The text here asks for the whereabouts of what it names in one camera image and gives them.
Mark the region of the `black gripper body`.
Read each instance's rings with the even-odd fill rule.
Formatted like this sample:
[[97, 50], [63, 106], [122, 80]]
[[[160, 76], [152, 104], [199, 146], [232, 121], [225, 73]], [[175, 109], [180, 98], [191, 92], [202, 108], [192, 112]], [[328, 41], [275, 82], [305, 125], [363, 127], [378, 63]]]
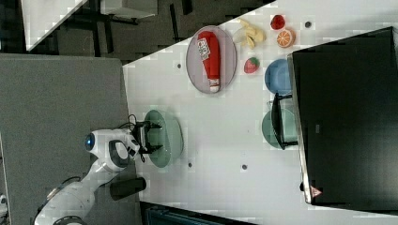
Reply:
[[147, 153], [146, 129], [147, 129], [147, 122], [137, 122], [132, 130], [133, 137], [140, 144], [140, 150], [139, 150], [140, 154]]

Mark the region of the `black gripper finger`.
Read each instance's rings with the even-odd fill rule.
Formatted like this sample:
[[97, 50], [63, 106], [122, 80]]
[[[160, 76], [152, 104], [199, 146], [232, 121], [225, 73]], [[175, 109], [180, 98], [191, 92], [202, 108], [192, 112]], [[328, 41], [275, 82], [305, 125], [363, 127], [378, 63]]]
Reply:
[[150, 121], [144, 121], [144, 127], [147, 129], [152, 129], [152, 128], [161, 128], [161, 125], [152, 123]]
[[148, 145], [144, 148], [144, 153], [145, 154], [152, 154], [155, 151], [161, 149], [161, 145]]

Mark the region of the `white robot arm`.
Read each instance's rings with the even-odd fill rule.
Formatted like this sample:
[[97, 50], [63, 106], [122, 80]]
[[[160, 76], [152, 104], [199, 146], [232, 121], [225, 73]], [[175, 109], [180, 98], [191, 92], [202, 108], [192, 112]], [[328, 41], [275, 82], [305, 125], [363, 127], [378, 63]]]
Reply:
[[95, 203], [96, 190], [124, 171], [138, 154], [151, 154], [160, 149], [147, 140], [150, 129], [162, 125], [138, 122], [133, 129], [99, 129], [89, 133], [85, 149], [97, 159], [80, 181], [62, 184], [46, 197], [33, 219], [33, 225], [86, 225], [84, 218]]

